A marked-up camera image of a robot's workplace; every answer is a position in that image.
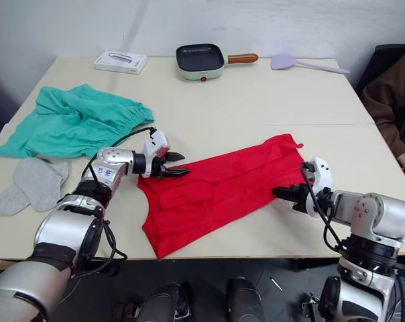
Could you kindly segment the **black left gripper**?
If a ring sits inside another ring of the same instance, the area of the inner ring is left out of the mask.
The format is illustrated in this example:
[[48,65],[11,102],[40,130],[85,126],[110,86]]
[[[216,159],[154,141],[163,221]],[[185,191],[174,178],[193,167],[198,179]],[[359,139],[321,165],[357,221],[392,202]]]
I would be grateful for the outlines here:
[[166,168],[167,162],[178,162],[184,160],[185,156],[178,152],[166,152],[164,156],[155,156],[152,160],[151,177],[156,178],[178,178],[191,172],[187,168]]

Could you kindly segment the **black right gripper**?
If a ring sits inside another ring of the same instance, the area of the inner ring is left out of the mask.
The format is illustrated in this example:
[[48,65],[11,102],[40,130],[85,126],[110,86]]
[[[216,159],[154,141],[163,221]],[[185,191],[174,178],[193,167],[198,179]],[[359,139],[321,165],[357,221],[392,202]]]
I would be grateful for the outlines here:
[[308,212],[306,202],[310,196],[310,187],[307,184],[300,183],[291,187],[279,186],[272,189],[272,194],[279,199],[293,201],[293,210],[301,213]]

